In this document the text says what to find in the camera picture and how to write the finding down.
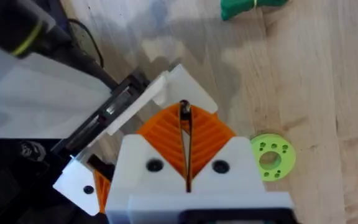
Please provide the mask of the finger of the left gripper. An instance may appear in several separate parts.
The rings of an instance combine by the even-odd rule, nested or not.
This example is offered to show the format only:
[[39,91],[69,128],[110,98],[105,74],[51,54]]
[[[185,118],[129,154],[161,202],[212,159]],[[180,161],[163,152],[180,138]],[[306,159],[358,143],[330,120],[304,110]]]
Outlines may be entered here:
[[153,101],[159,107],[166,108],[186,100],[211,114],[217,112],[216,102],[182,64],[162,72],[158,77],[163,80],[162,89],[153,97]]
[[114,174],[114,164],[103,162],[92,154],[72,158],[53,184],[53,188],[88,215],[105,212]]

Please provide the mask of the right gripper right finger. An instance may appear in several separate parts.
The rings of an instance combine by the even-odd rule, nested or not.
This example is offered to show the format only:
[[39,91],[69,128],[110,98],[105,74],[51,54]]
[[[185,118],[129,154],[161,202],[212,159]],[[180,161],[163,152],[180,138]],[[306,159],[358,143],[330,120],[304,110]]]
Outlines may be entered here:
[[215,115],[191,107],[187,191],[263,191],[250,141],[237,136]]

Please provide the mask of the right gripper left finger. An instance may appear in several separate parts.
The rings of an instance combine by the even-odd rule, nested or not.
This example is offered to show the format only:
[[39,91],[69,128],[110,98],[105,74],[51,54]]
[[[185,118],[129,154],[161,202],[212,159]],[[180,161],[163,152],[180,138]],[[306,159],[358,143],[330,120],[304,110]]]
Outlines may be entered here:
[[128,215],[139,197],[182,194],[187,161],[183,142],[181,104],[151,117],[122,140],[106,202],[107,215]]

